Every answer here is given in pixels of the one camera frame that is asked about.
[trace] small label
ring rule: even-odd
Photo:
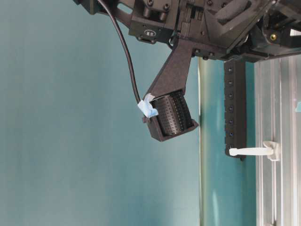
[[[150,37],[155,37],[157,35],[156,32],[153,30],[145,30],[144,34]]]

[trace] bolt head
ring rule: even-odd
[[[163,9],[164,9],[165,11],[168,11],[169,8],[170,8],[170,5],[169,5],[168,3],[165,4],[165,5],[163,6]]]
[[[154,4],[154,0],[148,0],[147,4],[148,4],[148,6],[152,6]]]

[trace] blue-green wall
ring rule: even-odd
[[[255,158],[224,154],[224,68],[201,63],[201,145],[204,226],[255,226]],[[246,65],[247,145],[255,146],[254,66]]]
[[[125,37],[142,95],[170,50]],[[194,119],[197,81],[194,59]],[[109,18],[1,1],[1,226],[197,226],[198,130],[159,143],[141,118]]]

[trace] blue painter's tape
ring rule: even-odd
[[[296,108],[296,112],[301,113],[301,102],[298,103],[297,108]]]
[[[155,97],[149,93],[145,96],[144,100],[141,100],[138,104],[140,110],[148,118],[158,115],[158,111],[155,108],[153,108],[150,103],[154,98]]]

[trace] black cylindrical roller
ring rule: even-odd
[[[193,126],[182,91],[173,92],[151,103],[158,110],[158,121],[164,135],[175,135]]]

